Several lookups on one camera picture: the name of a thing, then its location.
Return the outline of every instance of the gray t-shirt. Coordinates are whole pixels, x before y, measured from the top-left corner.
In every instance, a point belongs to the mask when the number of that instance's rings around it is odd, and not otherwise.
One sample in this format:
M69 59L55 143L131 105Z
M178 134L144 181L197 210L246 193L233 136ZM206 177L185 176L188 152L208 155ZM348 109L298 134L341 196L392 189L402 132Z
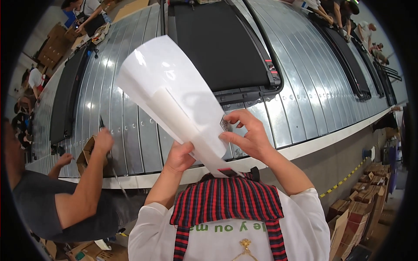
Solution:
M25 171L13 190L16 206L29 228L39 237L59 243L99 240L114 236L120 226L111 196L102 191L97 212L62 229L55 207L55 194L73 194L77 184Z

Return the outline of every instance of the treadmill belt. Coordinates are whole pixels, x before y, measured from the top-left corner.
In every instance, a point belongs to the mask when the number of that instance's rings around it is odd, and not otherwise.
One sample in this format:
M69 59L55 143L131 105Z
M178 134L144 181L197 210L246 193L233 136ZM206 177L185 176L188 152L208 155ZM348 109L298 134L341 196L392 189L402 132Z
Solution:
M85 46L78 50L66 62L62 71L55 93L54 106L52 107L49 134L51 144L57 144L72 135L74 103L86 69L88 48L88 46Z
M354 76L354 80L356 81L354 85L351 83L351 88L353 89L353 91L355 93L365 92L367 94L370 94L366 78L364 77L360 65L358 64L354 54L352 53L350 47L347 45L346 41L338 34L338 32L330 28L324 28L324 31L330 36L332 44L344 56L347 65L351 69L351 72Z
M212 91L270 85L259 50L226 2L171 8L177 44Z

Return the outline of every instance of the hand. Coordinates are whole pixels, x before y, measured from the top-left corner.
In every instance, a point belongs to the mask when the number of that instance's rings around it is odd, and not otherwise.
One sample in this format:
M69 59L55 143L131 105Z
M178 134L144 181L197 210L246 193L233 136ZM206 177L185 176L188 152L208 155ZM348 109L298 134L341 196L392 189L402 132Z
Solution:
M230 121L232 124L240 121L237 128L245 126L248 132L244 137L233 132L223 132L219 136L220 139L237 145L249 156L263 163L265 163L267 155L276 152L267 138L263 123L254 117L251 112L245 109L232 111L224 119Z
M64 153L61 157L59 157L58 161L55 163L57 167L64 167L65 165L70 164L71 160L73 160L74 157L70 153Z
M196 161L192 156L189 155L192 150L194 150L194 147L191 142L180 144L177 141L174 141L170 152L168 153L164 169L177 174L182 174Z
M102 128L95 138L93 151L99 151L103 155L106 155L112 149L114 142L109 130Z
M328 22L330 25L334 24L334 19L331 16L328 16Z
M84 25L79 25L79 27L76 29L76 33L80 33L84 29Z

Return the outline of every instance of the paper label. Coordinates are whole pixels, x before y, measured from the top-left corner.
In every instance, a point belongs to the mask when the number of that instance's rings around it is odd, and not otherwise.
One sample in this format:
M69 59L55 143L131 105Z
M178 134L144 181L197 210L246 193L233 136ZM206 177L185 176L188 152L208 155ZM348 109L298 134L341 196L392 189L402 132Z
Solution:
M222 127L222 129L224 130L224 132L230 132L231 130L231 124L229 123L229 121L224 119L225 115L222 116L221 122L219 123Z

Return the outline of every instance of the gold necklace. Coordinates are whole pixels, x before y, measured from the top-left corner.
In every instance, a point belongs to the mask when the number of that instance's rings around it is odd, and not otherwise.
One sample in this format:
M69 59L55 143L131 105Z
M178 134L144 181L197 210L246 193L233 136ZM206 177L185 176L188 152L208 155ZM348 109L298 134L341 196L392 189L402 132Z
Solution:
M251 256L253 259L254 259L254 261L258 261L252 254L251 254L251 251L248 249L248 246L251 244L251 240L249 240L249 239L246 239L246 238L244 238L244 239L242 239L241 241L240 241L240 244L244 247L244 251L241 253L241 254L239 254L238 256L236 256L232 261L236 261L240 256L242 256L242 255L249 255L249 256Z

